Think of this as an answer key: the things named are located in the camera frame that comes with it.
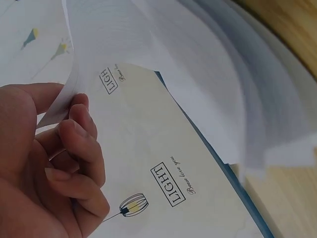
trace wooden surface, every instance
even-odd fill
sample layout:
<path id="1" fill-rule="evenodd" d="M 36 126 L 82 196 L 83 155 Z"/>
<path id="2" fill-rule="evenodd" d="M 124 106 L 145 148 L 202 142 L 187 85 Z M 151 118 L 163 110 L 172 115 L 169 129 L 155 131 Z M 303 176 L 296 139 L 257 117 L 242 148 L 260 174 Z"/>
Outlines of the wooden surface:
<path id="1" fill-rule="evenodd" d="M 236 1 L 278 35 L 317 78 L 317 0 Z M 269 168 L 265 180 L 248 177 L 245 188 L 275 238 L 317 238 L 317 167 Z"/>

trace finger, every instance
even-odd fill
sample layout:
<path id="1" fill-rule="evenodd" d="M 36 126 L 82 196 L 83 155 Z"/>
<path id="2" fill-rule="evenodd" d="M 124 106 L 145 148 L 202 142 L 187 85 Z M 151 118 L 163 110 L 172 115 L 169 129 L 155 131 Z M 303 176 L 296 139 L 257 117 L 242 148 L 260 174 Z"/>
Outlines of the finger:
<path id="1" fill-rule="evenodd" d="M 72 103 L 74 104 L 69 111 L 69 117 L 80 124 L 89 134 L 97 138 L 97 128 L 87 111 L 88 97 L 86 94 L 77 94 Z M 57 128 L 53 128 L 36 135 L 36 140 L 46 150 L 48 158 L 51 159 L 59 154 L 63 149 Z"/>
<path id="2" fill-rule="evenodd" d="M 78 158 L 80 172 L 101 187 L 105 183 L 106 175 L 99 143 L 71 119 L 62 121 L 58 132 L 65 149 Z"/>
<path id="3" fill-rule="evenodd" d="M 42 238 L 48 237 L 48 231 L 52 231 L 52 227 L 62 228 L 61 223 L 54 216 L 32 202 L 18 187 L 12 186 L 2 178 L 0 178 L 0 187 L 1 238 Z M 58 235 L 58 230 L 62 231 L 62 229 L 56 230 L 55 237 L 62 237 L 62 234 Z M 78 231 L 79 233 L 73 232 L 74 235 L 69 237 L 81 237 L 79 228 Z"/>
<path id="4" fill-rule="evenodd" d="M 70 103 L 70 107 L 76 105 L 76 104 L 83 104 L 87 109 L 89 109 L 89 99 L 88 96 L 84 93 L 76 94 L 73 97 L 73 100 Z"/>
<path id="5" fill-rule="evenodd" d="M 49 160 L 65 150 L 56 127 L 37 134 L 35 139 L 44 148 Z"/>
<path id="6" fill-rule="evenodd" d="M 97 138 L 97 127 L 88 113 L 87 108 L 83 104 L 77 104 L 71 107 L 69 111 L 69 119 L 80 124 L 93 138 Z"/>
<path id="7" fill-rule="evenodd" d="M 51 164 L 55 169 L 63 170 L 69 173 L 74 173 L 79 170 L 78 162 L 74 160 L 66 150 L 52 158 Z"/>
<path id="8" fill-rule="evenodd" d="M 45 168 L 49 184 L 59 194 L 77 199 L 74 213 L 83 237 L 89 236 L 109 213 L 110 206 L 92 179 Z"/>
<path id="9" fill-rule="evenodd" d="M 63 86 L 64 85 L 59 83 L 33 83 L 25 85 L 7 85 L 5 88 L 18 88 L 23 90 L 32 98 L 37 114 L 41 114 L 48 110 Z"/>
<path id="10" fill-rule="evenodd" d="M 45 168 L 52 167 L 47 159 L 43 159 L 46 152 L 42 146 L 34 140 L 32 151 L 29 155 L 29 161 L 34 170 L 33 183 L 41 205 L 53 214 L 64 226 L 69 237 L 81 237 L 77 226 L 77 220 L 72 211 L 72 204 L 68 197 L 59 194 L 53 190 L 47 179 Z"/>

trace blue edge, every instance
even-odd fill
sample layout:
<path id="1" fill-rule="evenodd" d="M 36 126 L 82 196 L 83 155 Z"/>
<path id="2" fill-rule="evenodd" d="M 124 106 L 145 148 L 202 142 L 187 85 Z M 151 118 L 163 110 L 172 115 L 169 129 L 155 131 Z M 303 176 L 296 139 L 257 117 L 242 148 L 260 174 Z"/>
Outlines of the blue edge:
<path id="1" fill-rule="evenodd" d="M 158 76 L 162 84 L 165 86 L 165 82 L 161 76 L 161 74 L 158 71 L 155 71 L 155 74 Z M 264 221 L 263 217 L 257 210 L 256 206 L 252 202 L 251 198 L 249 197 L 248 193 L 245 191 L 243 186 L 240 184 L 238 178 L 232 171 L 231 167 L 228 164 L 224 164 L 221 158 L 218 156 L 218 154 L 215 152 L 215 150 L 212 148 L 212 146 L 208 143 L 208 141 L 204 138 L 202 133 L 198 130 L 198 128 L 195 126 L 195 124 L 190 120 L 190 118 L 187 116 L 187 114 L 183 111 L 183 109 L 179 106 L 179 108 L 182 110 L 183 114 L 187 118 L 187 120 L 190 122 L 192 127 L 195 129 L 209 152 L 212 154 L 216 162 L 218 163 L 219 167 L 223 171 L 223 173 L 226 175 L 227 179 L 229 180 L 231 186 L 234 188 L 238 196 L 240 197 L 241 201 L 243 202 L 244 206 L 247 208 L 248 212 L 250 213 L 251 217 L 259 227 L 262 235 L 264 238 L 274 238 L 272 232 L 268 228 L 266 222 Z"/>

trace illustration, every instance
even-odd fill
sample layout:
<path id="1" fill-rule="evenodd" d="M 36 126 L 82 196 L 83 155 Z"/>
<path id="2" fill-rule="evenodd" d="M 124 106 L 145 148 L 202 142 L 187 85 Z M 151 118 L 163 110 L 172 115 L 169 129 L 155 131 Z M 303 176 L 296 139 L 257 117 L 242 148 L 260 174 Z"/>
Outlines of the illustration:
<path id="1" fill-rule="evenodd" d="M 32 41 L 34 41 L 39 35 L 39 30 L 37 28 L 33 28 L 28 36 L 28 38 L 23 42 L 21 50 L 26 47 L 26 45 Z"/>
<path id="2" fill-rule="evenodd" d="M 119 206 L 120 212 L 108 219 L 105 219 L 103 222 L 108 221 L 120 214 L 122 214 L 124 217 L 133 217 L 141 212 L 143 212 L 147 207 L 149 203 L 147 199 L 145 198 L 144 194 L 138 193 L 135 194 L 129 198 L 127 198 L 125 201 L 121 203 Z"/>
<path id="3" fill-rule="evenodd" d="M 69 54 L 69 49 L 71 48 L 71 42 L 70 40 L 67 38 L 66 40 L 64 40 L 64 38 L 62 38 L 60 44 L 57 47 L 57 50 L 55 52 L 55 54 L 51 57 L 51 59 L 49 61 L 46 62 L 46 64 L 39 70 L 37 71 L 36 74 L 33 75 L 33 77 L 31 78 L 31 81 L 33 80 L 33 78 L 36 77 L 36 75 L 38 75 L 40 72 L 42 72 L 42 70 L 53 60 L 55 59 L 57 56 L 62 55 L 64 53 L 68 53 Z"/>

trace white paper sheet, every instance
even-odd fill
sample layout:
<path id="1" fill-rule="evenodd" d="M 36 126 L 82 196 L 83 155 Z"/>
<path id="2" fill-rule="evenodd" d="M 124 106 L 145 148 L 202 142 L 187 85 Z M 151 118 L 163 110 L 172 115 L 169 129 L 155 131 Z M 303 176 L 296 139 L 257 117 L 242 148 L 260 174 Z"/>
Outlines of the white paper sheet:
<path id="1" fill-rule="evenodd" d="M 313 131 L 317 131 L 317 83 L 297 57 L 264 25 L 233 1 L 226 3 L 238 12 L 265 40 L 274 54 L 284 64 L 293 80 Z"/>
<path id="2" fill-rule="evenodd" d="M 52 57 L 58 41 L 67 38 L 61 3 L 50 0 L 0 2 L 14 2 L 0 17 L 1 85 L 30 83 L 32 76 Z M 29 39 L 32 29 L 38 32 L 34 40 Z"/>
<path id="3" fill-rule="evenodd" d="M 288 166 L 315 164 L 307 116 L 284 66 L 264 40 L 225 2 L 196 2 L 208 11 L 234 42 L 253 75 L 264 109 L 266 163 Z"/>
<path id="4" fill-rule="evenodd" d="M 159 18 L 163 13 L 168 14 L 166 9 L 170 11 L 169 16 L 173 15 L 172 12 L 180 13 L 180 16 L 173 16 L 169 20 L 177 23 L 174 23 L 176 26 L 171 30 L 177 27 L 182 30 L 180 39 L 175 40 L 177 44 L 173 44 L 168 38 L 163 39 L 167 42 L 169 52 L 174 52 L 174 57 L 177 55 L 178 63 L 172 66 L 167 59 L 160 61 L 165 62 L 160 68 L 167 88 L 225 163 L 240 163 L 241 168 L 247 168 L 248 171 L 256 170 L 258 176 L 263 175 L 265 129 L 262 106 L 251 74 L 234 45 L 203 11 L 195 13 L 209 28 L 176 2 L 164 2 L 160 9 L 155 1 L 151 4 L 149 7 L 152 9 L 148 9 L 148 12 L 154 18 Z M 161 24 L 161 32 L 157 35 L 170 37 L 171 33 L 164 33 L 166 25 L 168 24 Z M 217 44 L 217 39 L 221 40 L 221 46 Z M 187 44 L 186 48 L 191 49 L 195 46 L 195 52 L 187 52 L 191 60 L 184 60 L 186 53 L 182 48 L 179 49 L 179 42 Z M 230 62 L 225 63 L 226 55 L 230 57 Z M 185 68 L 185 75 L 181 77 L 180 68 L 176 66 L 179 64 Z M 189 81 L 186 85 L 183 82 L 184 78 L 188 78 Z M 240 92 L 240 84 L 247 88 L 243 94 Z M 255 156 L 261 163 L 254 162 Z"/>
<path id="5" fill-rule="evenodd" d="M 66 86 L 37 128 L 60 122 L 72 96 L 84 91 L 98 75 L 100 65 L 149 58 L 147 21 L 130 0 L 63 0 L 62 4 L 75 52 L 74 65 Z"/>

